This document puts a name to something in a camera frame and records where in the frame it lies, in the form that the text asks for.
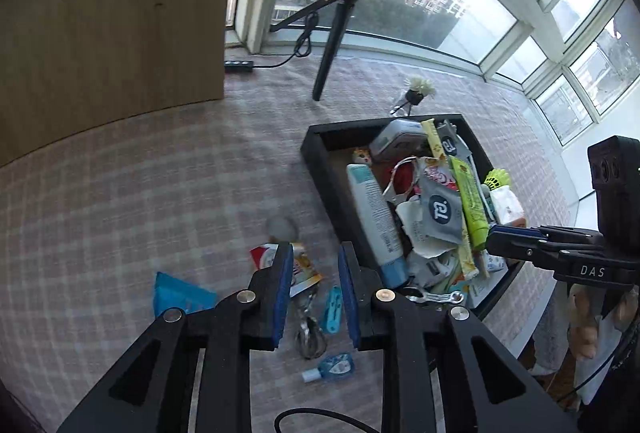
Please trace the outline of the person's hand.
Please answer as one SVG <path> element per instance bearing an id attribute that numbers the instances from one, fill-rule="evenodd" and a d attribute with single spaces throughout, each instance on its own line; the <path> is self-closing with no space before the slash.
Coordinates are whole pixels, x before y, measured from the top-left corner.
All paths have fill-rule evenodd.
<path id="1" fill-rule="evenodd" d="M 570 352 L 577 359 L 593 359 L 597 355 L 599 325 L 594 316 L 589 293 L 590 287 L 573 285 L 570 288 Z M 638 309 L 638 288 L 634 287 L 620 299 L 616 309 L 611 312 L 616 330 L 625 331 Z"/>

